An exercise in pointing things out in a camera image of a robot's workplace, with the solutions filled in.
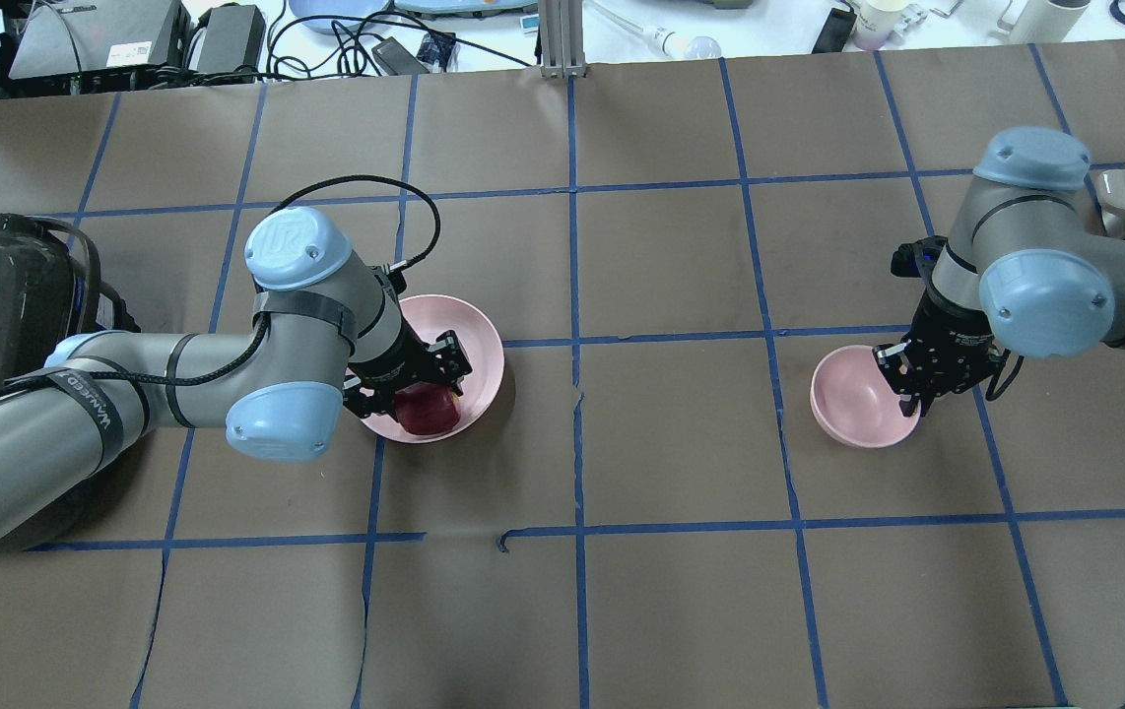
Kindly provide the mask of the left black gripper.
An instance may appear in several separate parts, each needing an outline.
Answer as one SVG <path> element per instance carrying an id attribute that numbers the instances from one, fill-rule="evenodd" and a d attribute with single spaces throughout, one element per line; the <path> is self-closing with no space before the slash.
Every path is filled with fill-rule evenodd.
<path id="1" fill-rule="evenodd" d="M 441 333 L 431 345 L 406 335 L 382 354 L 350 360 L 348 371 L 342 392 L 345 409 L 361 420 L 376 415 L 396 420 L 400 391 L 415 383 L 433 383 L 462 398 L 464 377 L 471 375 L 472 364 L 456 333 Z"/>

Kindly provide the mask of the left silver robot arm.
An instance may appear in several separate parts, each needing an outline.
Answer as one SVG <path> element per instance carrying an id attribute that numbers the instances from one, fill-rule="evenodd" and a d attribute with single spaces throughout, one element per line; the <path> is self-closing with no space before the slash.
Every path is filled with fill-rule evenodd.
<path id="1" fill-rule="evenodd" d="M 309 463 L 341 413 L 395 415 L 418 383 L 462 395 L 472 364 L 459 338 L 418 336 L 402 264 L 364 264 L 322 210 L 271 212 L 243 255 L 256 287 L 250 335 L 106 329 L 4 382 L 0 540 L 159 427 L 220 429 L 238 454 Z"/>

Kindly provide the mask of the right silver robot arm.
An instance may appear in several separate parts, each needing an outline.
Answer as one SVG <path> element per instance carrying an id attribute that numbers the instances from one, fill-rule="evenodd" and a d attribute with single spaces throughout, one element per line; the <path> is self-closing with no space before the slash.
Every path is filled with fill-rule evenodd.
<path id="1" fill-rule="evenodd" d="M 891 273 L 921 280 L 921 300 L 904 336 L 872 358 L 904 418 L 978 383 L 999 398 L 1024 358 L 1125 350 L 1125 236 L 1084 230 L 1073 205 L 1089 167 L 1089 149 L 1062 131 L 1000 131 L 950 234 L 896 248 Z"/>

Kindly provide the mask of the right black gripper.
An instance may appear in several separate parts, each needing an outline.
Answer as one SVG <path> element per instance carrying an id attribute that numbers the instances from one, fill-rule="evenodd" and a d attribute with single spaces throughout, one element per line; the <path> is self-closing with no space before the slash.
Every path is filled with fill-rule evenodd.
<path id="1" fill-rule="evenodd" d="M 1001 369 L 989 318 L 924 295 L 909 340 L 874 345 L 873 360 L 904 418 L 927 418 L 935 395 L 972 389 Z"/>

